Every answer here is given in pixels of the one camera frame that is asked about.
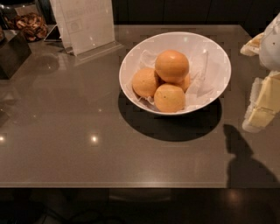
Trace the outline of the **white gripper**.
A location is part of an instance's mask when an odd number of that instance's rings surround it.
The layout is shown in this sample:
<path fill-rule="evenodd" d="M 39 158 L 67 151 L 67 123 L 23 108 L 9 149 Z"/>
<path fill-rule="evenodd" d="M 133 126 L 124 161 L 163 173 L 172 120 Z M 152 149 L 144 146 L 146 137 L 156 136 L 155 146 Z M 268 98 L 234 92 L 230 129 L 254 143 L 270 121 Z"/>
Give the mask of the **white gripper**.
<path fill-rule="evenodd" d="M 264 79 L 256 78 L 242 128 L 250 133 L 264 130 L 280 112 L 280 13 L 265 31 L 254 36 L 240 50 L 245 56 L 259 54 L 261 64 L 272 70 Z"/>

